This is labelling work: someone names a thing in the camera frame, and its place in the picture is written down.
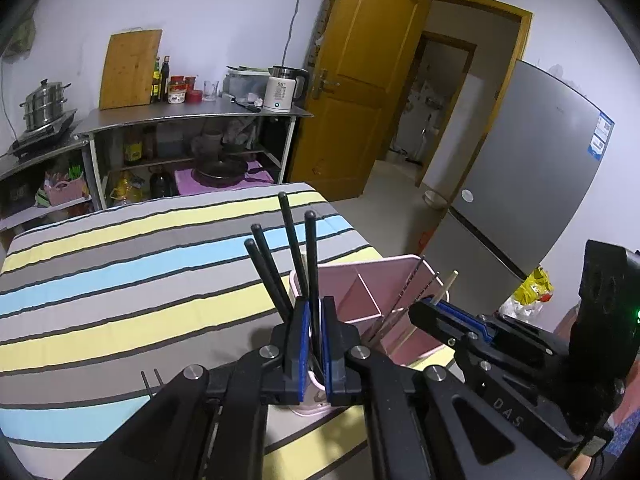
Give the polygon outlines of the metal chopstick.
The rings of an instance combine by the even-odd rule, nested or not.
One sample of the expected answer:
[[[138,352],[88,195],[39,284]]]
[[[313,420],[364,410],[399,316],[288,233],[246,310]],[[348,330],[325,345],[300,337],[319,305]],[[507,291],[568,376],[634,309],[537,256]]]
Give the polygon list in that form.
[[[416,265],[414,266],[414,268],[411,270],[411,272],[406,277],[406,279],[404,281],[404,284],[402,284],[401,289],[399,289],[399,292],[396,295],[396,297],[395,297],[394,301],[392,302],[392,304],[390,305],[390,308],[388,309],[388,311],[385,314],[382,315],[382,318],[380,318],[378,321],[376,321],[371,326],[370,330],[368,331],[368,336],[367,336],[367,343],[370,344],[371,346],[374,346],[378,342],[378,340],[380,339],[380,336],[381,336],[381,333],[382,333],[382,327],[388,321],[388,319],[390,318],[390,315],[397,308],[398,304],[400,303],[400,300],[401,300],[402,296],[405,295],[406,290],[408,289],[408,287],[411,284],[412,280],[414,279],[414,277],[416,276],[416,274],[420,270],[420,267],[422,266],[423,261],[424,261],[424,257],[421,256],[420,259],[418,260],[418,262],[416,263]]]
[[[371,339],[370,344],[372,344],[373,347],[377,346],[381,342],[381,340],[386,336],[386,334],[397,324],[400,318],[408,310],[408,307],[410,307],[412,304],[417,302],[424,295],[424,292],[426,292],[427,289],[429,289],[434,283],[437,282],[438,277],[439,277],[439,272],[436,272],[434,276],[430,278],[426,282],[426,284],[419,289],[419,291],[416,294],[410,296],[409,300],[403,306],[401,306],[397,311],[395,311],[390,315],[390,318],[383,323],[381,329]]]

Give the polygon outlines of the black chopstick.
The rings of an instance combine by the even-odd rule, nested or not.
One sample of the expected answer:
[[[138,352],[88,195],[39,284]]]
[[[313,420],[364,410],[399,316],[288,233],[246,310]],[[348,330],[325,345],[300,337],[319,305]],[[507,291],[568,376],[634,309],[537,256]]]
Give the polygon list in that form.
[[[290,252],[292,256],[294,270],[296,272],[299,284],[299,291],[302,296],[308,298],[308,284],[303,264],[302,253],[299,249],[298,239],[296,235],[295,222],[293,220],[292,210],[290,203],[288,202],[288,194],[280,192],[278,194],[278,200],[280,204],[280,211],[282,214],[286,237],[288,238],[288,246],[290,246]]]
[[[283,322],[288,322],[292,308],[288,305],[288,297],[282,295],[278,287],[282,282],[277,276],[272,275],[267,261],[252,238],[246,240],[244,246],[280,318]]]
[[[266,267],[271,275],[272,280],[274,281],[274,284],[276,285],[276,289],[279,292],[281,300],[284,303],[285,307],[288,308],[288,312],[292,313],[294,311],[294,307],[292,305],[291,299],[288,298],[288,292],[284,287],[278,267],[274,262],[262,226],[259,223],[254,223],[250,227],[250,229],[252,230],[254,240],[258,246],[260,253],[262,254],[262,258],[265,260]]]
[[[140,376],[143,382],[144,392],[150,399],[164,388],[165,382],[163,381],[160,371],[156,367],[153,368],[155,382],[152,382],[150,375],[146,374],[144,370],[140,372]]]
[[[305,240],[308,281],[308,304],[310,311],[311,353],[314,374],[323,382],[320,335],[320,299],[318,279],[317,217],[312,210],[305,212]]]

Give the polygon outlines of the beige wooden chopstick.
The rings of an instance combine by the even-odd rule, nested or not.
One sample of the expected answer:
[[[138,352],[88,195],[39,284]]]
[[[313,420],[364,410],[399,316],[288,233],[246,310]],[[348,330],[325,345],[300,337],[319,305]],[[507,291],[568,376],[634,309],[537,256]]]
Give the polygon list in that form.
[[[442,287],[439,289],[438,292],[436,292],[436,294],[434,295],[434,297],[432,299],[432,304],[434,304],[434,306],[437,306],[439,304],[439,301],[443,300],[445,298],[445,296],[449,292],[449,289],[451,288],[451,286],[456,281],[458,275],[459,275],[459,271],[458,270],[453,270],[449,274],[448,278],[446,278],[446,280],[444,281],[444,284],[442,284]]]

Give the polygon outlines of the pink plastic utensil basket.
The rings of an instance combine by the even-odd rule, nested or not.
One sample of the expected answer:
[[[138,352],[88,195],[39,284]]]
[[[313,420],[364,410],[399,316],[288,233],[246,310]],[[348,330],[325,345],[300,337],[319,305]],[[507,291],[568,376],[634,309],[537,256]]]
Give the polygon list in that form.
[[[333,297],[338,319],[356,326],[361,338],[367,341],[371,326],[388,311],[419,259],[416,255],[405,255],[375,261],[322,263],[319,266],[320,295]],[[394,312],[435,273],[424,260]],[[444,282],[438,277],[437,282],[420,299],[434,296],[442,284]],[[409,319],[405,313],[375,348],[384,351],[394,363],[403,366],[422,364],[442,348],[440,342],[420,330],[403,341],[401,336],[408,327]]]

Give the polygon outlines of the striped tablecloth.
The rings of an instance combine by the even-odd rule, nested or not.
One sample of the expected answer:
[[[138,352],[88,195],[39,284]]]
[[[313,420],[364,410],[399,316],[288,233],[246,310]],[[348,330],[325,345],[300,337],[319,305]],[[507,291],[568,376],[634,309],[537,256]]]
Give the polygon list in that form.
[[[278,194],[317,217],[320,263],[378,251],[305,183],[150,200],[17,235],[1,268],[3,478],[62,479],[186,366],[231,363],[269,341],[278,312],[244,242],[265,231],[297,295]]]

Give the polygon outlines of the black frying pan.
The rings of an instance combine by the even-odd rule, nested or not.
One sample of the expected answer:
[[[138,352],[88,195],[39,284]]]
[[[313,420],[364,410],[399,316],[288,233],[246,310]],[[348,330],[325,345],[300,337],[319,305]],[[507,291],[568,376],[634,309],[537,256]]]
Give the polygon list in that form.
[[[263,171],[262,166],[250,168],[246,160],[228,157],[197,162],[192,169],[192,177],[209,188],[226,188],[239,184],[246,178],[254,178]]]

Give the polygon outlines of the yellow wooden door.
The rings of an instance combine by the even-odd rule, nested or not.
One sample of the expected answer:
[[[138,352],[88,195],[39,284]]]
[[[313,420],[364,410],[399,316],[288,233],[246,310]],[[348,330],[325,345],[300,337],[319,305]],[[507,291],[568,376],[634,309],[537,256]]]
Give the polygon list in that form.
[[[431,0],[336,0],[290,178],[327,200],[359,196],[390,126]]]

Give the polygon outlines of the white electric kettle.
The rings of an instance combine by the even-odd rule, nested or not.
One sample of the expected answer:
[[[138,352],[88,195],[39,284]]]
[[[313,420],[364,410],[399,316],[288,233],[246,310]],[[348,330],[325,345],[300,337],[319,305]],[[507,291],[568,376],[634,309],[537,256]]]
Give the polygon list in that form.
[[[309,86],[309,73],[301,68],[273,65],[262,107],[274,112],[289,112],[303,98]]]

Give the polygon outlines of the clear storage container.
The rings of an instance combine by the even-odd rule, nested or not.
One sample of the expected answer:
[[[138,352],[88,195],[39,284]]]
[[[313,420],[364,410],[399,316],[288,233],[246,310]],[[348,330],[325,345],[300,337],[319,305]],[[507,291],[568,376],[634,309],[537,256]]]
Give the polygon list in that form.
[[[240,104],[262,107],[269,77],[266,68],[228,66],[221,93]]]

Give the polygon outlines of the low grey side shelf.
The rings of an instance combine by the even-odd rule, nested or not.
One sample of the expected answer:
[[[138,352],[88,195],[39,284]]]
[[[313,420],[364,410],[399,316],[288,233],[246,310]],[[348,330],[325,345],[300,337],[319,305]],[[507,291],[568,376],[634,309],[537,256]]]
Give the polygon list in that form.
[[[52,214],[85,206],[99,208],[90,142],[66,134],[34,154],[1,156],[1,229],[15,231]]]

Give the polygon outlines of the green-yellow oil bottle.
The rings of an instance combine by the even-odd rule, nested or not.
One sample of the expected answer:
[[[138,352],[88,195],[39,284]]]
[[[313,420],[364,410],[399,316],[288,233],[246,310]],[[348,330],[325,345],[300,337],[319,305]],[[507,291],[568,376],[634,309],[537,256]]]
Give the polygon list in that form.
[[[156,103],[159,100],[160,100],[160,58],[156,58],[154,62],[154,70],[152,75],[150,102]]]

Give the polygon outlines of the clear drinking glass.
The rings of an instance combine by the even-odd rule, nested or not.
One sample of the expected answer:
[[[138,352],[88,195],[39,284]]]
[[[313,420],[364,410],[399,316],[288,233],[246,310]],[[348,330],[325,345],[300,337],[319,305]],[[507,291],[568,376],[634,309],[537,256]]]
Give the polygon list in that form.
[[[218,98],[218,84],[216,80],[206,80],[203,84],[203,100],[206,102],[216,101]]]

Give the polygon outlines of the red lidded jar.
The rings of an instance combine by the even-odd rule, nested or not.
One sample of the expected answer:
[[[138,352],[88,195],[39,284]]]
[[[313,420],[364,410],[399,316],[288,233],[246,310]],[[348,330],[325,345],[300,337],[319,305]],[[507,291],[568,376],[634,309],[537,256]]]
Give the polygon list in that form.
[[[181,104],[186,102],[186,96],[194,89],[195,79],[195,76],[170,76],[168,80],[166,101],[169,104]]]

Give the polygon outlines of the bamboo cutting board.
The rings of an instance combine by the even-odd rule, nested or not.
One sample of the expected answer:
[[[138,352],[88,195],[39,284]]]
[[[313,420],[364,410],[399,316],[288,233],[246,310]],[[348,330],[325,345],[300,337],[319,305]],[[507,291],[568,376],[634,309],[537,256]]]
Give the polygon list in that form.
[[[111,36],[102,72],[100,110],[149,104],[160,38],[160,29]]]

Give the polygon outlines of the green hanging cloth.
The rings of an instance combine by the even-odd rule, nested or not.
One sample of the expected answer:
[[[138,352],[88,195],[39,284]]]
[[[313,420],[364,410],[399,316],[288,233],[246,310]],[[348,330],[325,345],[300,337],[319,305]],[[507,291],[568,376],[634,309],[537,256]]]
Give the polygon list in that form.
[[[36,7],[32,6],[16,26],[14,33],[2,52],[4,58],[19,58],[32,50],[36,36],[34,20]]]

